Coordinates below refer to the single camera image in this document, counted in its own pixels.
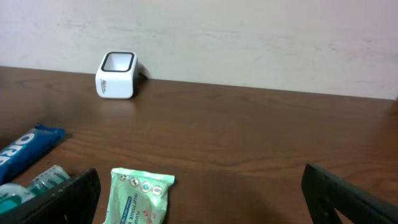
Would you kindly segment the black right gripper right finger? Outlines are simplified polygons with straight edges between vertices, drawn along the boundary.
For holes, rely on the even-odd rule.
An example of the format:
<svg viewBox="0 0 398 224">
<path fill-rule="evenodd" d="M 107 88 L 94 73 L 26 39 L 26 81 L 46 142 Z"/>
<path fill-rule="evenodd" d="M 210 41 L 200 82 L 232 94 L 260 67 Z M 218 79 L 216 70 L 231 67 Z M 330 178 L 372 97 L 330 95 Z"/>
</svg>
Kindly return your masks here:
<svg viewBox="0 0 398 224">
<path fill-rule="evenodd" d="M 314 223 L 341 223 L 338 212 L 353 223 L 397 223 L 397 206 L 307 164 L 301 188 Z"/>
</svg>

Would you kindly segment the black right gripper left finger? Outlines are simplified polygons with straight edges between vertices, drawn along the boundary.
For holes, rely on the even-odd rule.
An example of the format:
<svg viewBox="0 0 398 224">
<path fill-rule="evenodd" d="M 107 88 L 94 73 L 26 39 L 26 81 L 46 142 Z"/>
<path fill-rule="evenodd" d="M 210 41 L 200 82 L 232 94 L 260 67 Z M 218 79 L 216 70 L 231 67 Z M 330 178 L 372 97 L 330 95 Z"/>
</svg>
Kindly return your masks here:
<svg viewBox="0 0 398 224">
<path fill-rule="evenodd" d="M 101 183 L 96 169 L 87 169 L 2 213 L 1 224 L 91 224 L 100 193 Z"/>
</svg>

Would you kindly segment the blue Oreo cookie pack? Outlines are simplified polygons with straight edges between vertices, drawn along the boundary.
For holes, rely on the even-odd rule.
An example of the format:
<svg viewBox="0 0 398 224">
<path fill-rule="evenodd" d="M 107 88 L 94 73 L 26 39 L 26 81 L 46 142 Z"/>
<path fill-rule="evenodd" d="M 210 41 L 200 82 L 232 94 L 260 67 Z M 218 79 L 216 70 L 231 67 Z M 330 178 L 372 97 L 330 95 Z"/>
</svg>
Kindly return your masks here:
<svg viewBox="0 0 398 224">
<path fill-rule="evenodd" d="M 65 136 L 62 128 L 36 124 L 1 150 L 1 185 L 9 183 L 55 147 Z"/>
</svg>

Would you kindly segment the green tissue pack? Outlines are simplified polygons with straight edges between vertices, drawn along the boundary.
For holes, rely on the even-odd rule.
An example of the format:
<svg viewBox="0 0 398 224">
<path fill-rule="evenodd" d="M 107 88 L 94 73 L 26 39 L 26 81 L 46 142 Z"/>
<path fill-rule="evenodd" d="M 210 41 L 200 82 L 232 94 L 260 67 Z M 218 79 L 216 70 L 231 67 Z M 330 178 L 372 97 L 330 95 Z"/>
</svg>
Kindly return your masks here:
<svg viewBox="0 0 398 224">
<path fill-rule="evenodd" d="M 175 177 L 141 170 L 113 168 L 106 224 L 161 224 Z"/>
</svg>

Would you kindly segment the blue mouthwash bottle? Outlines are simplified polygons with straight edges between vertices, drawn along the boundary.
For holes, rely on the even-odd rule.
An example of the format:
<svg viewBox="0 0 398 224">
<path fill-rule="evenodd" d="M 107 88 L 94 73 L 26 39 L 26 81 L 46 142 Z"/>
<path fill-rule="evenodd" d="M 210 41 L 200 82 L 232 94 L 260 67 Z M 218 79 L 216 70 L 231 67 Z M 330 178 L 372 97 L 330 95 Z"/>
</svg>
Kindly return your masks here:
<svg viewBox="0 0 398 224">
<path fill-rule="evenodd" d="M 3 184 L 1 186 L 1 213 L 46 193 L 69 178 L 70 176 L 60 166 L 54 165 L 32 179 L 28 187 L 14 183 Z"/>
</svg>

